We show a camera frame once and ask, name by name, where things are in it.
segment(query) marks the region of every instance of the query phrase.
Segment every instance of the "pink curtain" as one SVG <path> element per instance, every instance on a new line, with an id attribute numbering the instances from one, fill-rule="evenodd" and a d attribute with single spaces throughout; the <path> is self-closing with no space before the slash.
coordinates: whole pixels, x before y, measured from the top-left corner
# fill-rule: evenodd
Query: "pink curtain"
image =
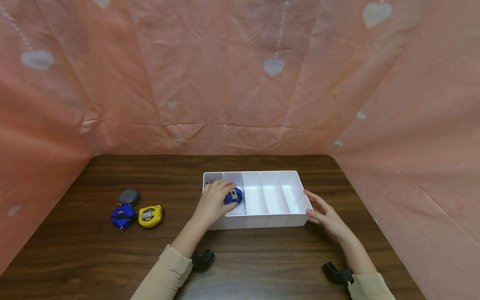
<path id="1" fill-rule="evenodd" d="M 480 2 L 0 9 L 0 270 L 93 155 L 329 154 L 428 299 L 475 299 Z"/>

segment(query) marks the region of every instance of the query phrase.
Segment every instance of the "dotted line pattern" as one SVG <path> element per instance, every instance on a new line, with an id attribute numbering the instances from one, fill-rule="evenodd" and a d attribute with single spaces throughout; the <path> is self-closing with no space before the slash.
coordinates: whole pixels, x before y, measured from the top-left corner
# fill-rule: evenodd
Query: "dotted line pattern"
<path id="1" fill-rule="evenodd" d="M 283 25 L 285 24 L 285 16 L 287 15 L 287 8 L 288 8 L 288 0 L 285 0 L 285 2 L 283 4 L 282 23 L 280 24 L 280 31 L 278 32 L 278 39 L 276 41 L 275 57 L 274 57 L 273 61 L 276 61 L 276 59 L 278 58 L 278 51 L 280 50 L 280 43 L 282 42 Z"/>
<path id="2" fill-rule="evenodd" d="M 28 50 L 34 53 L 35 51 L 33 51 L 33 48 L 32 46 L 30 46 L 30 43 L 28 42 L 24 33 L 21 31 L 20 27 L 18 27 L 17 23 L 15 23 L 15 20 L 12 18 L 12 16 L 10 16 L 10 14 L 7 12 L 5 7 L 3 7 L 1 2 L 0 2 L 0 12 L 3 13 L 5 18 L 7 18 L 8 22 L 10 22 L 10 25 L 12 25 L 12 27 L 17 31 L 18 36 L 20 37 L 20 39 L 22 39 L 22 42 L 25 44 Z"/>

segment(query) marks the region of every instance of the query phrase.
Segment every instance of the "right hand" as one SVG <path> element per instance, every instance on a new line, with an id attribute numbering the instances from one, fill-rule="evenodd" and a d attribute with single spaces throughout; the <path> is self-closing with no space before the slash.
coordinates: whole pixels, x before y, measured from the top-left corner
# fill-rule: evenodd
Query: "right hand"
<path id="1" fill-rule="evenodd" d="M 313 210 L 307 209 L 306 211 L 310 217 L 308 219 L 309 222 L 321 225 L 325 228 L 327 234 L 338 243 L 355 238 L 353 232 L 343 222 L 333 207 L 328 205 L 320 196 L 307 190 L 304 190 L 304 192 L 313 207 Z"/>
<path id="2" fill-rule="evenodd" d="M 225 196 L 237 185 L 231 181 L 215 180 L 204 188 L 204 193 L 198 202 L 192 220 L 200 226 L 209 228 L 226 213 L 237 206 L 236 202 L 228 205 L 223 203 Z"/>

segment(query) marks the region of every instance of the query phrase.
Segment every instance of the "beige sleeve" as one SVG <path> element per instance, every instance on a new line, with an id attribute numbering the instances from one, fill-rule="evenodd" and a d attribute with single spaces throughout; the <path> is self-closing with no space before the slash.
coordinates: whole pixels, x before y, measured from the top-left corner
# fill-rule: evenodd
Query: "beige sleeve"
<path id="1" fill-rule="evenodd" d="M 131 300 L 172 300 L 192 268 L 191 259 L 167 245 Z"/>
<path id="2" fill-rule="evenodd" d="M 352 300 L 395 300 L 380 273 L 353 275 L 348 286 Z"/>

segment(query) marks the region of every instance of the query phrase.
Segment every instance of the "yellow tape measure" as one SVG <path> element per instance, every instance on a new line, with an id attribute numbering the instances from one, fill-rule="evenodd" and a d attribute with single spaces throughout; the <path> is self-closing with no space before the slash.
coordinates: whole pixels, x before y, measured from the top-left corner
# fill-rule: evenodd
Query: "yellow tape measure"
<path id="1" fill-rule="evenodd" d="M 138 212 L 138 223 L 143 228 L 151 228 L 160 223 L 164 213 L 160 205 L 140 208 Z"/>

